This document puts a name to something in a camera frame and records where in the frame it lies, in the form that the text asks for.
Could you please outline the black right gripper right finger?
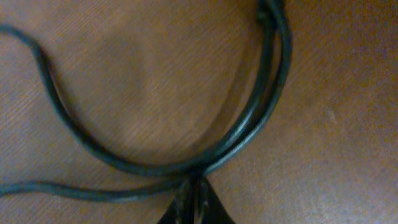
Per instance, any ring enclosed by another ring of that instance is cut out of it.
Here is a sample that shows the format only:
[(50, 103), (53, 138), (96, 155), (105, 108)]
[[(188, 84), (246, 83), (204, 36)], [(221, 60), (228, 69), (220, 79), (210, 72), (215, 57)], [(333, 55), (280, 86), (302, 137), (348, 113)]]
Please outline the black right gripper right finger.
[(198, 212), (199, 224), (235, 224), (206, 178), (198, 183)]

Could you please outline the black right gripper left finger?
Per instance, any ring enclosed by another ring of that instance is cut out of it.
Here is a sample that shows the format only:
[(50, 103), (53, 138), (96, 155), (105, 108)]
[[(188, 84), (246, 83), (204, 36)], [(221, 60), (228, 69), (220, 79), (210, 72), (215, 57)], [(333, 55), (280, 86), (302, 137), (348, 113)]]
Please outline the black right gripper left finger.
[(195, 214), (194, 189), (191, 180), (184, 181), (157, 224), (193, 224)]

